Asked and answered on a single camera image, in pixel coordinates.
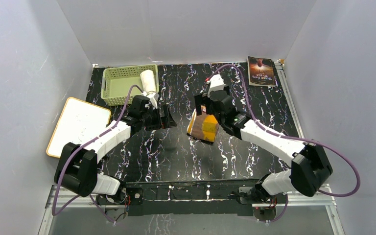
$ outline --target green basket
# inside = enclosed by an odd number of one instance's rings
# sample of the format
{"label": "green basket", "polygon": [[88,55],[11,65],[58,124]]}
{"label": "green basket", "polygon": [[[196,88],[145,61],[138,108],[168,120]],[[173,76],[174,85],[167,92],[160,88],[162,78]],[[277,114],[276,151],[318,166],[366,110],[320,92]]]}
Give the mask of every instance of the green basket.
{"label": "green basket", "polygon": [[[158,66],[157,65],[139,65],[109,68],[103,71],[101,82],[101,98],[109,106],[123,105],[129,88],[136,84],[141,89],[141,72],[152,70],[156,80],[156,90],[159,91]],[[130,93],[129,104],[132,103],[135,95],[141,94],[139,89],[134,88]]]}

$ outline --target gray floor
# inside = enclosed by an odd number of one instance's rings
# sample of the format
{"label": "gray floor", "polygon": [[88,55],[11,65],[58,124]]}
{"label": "gray floor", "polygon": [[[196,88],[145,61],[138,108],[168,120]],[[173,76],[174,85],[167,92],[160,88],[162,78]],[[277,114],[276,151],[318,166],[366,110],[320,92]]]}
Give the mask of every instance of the gray floor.
{"label": "gray floor", "polygon": [[283,218],[269,226],[257,223],[253,217],[234,214],[159,214],[127,217],[113,227],[111,223],[106,224],[106,219],[96,208],[66,208],[54,218],[49,234],[331,235],[333,231],[325,206],[288,207]]}

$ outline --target whiteboard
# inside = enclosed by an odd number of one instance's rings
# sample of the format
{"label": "whiteboard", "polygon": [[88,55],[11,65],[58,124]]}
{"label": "whiteboard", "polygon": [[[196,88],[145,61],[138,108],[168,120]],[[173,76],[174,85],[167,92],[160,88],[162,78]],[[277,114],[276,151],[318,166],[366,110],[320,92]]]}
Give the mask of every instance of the whiteboard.
{"label": "whiteboard", "polygon": [[47,154],[60,158],[68,142],[83,144],[106,128],[111,112],[106,108],[69,97],[47,147]]}

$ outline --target book with dark cover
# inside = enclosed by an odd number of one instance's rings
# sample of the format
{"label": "book with dark cover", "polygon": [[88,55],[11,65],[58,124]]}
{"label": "book with dark cover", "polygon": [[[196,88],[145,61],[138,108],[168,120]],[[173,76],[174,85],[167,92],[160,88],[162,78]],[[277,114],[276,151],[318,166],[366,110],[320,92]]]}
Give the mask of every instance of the book with dark cover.
{"label": "book with dark cover", "polygon": [[247,59],[249,69],[249,84],[251,86],[275,86],[275,77],[271,59],[261,59],[249,56]]}

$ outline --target black marble table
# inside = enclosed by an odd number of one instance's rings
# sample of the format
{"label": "black marble table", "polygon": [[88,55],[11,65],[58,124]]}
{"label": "black marble table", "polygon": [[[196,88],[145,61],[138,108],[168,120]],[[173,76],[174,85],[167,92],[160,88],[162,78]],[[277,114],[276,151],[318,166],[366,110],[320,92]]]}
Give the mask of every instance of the black marble table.
{"label": "black marble table", "polygon": [[[194,110],[193,96],[205,88],[204,79],[223,64],[160,65],[160,104],[167,103],[178,127],[140,131],[108,153],[101,170],[126,182],[182,181],[210,179],[260,178],[280,172],[287,166],[273,154],[255,144],[239,140],[219,130],[213,145],[187,136]],[[281,83],[275,73],[275,87],[249,86],[247,64],[236,64],[246,76],[253,112],[262,122],[290,136],[298,136]],[[111,120],[117,119],[122,106],[109,107],[101,99],[101,81],[105,68],[93,70],[87,102],[109,108]],[[234,69],[221,71],[238,109],[247,112],[239,74]]]}

